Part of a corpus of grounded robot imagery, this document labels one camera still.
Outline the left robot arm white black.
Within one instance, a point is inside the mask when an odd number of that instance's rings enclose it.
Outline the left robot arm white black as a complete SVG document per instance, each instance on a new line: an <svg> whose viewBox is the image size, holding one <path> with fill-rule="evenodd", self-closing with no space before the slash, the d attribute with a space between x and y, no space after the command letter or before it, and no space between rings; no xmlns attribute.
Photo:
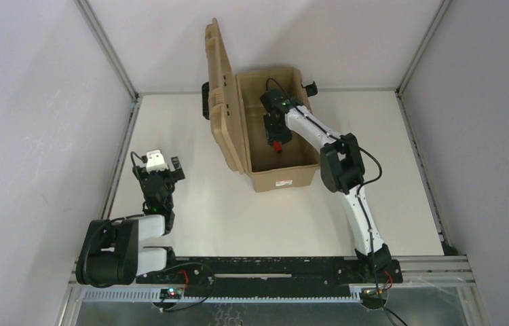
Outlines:
<svg viewBox="0 0 509 326"><path fill-rule="evenodd" d="M174 226L173 193L185 179L178 157L167 164L150 151L132 171L143 193L141 213L90 222L75 268L79 284L104 288L129 285L138 276L165 270L168 247L145 247L144 241L169 234Z"/></svg>

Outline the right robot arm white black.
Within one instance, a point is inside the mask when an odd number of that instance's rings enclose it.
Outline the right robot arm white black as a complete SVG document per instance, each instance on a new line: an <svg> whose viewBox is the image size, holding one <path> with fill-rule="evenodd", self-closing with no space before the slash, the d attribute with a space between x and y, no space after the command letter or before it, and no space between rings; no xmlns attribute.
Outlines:
<svg viewBox="0 0 509 326"><path fill-rule="evenodd" d="M341 134L321 122L295 97L276 88L260 97L267 142L275 147L294 134L307 141L320 156L320 177L325 188L338 195L354 239L356 257L368 273L376 275L391 263L388 245L379 233L366 200L366 151L352 133Z"/></svg>

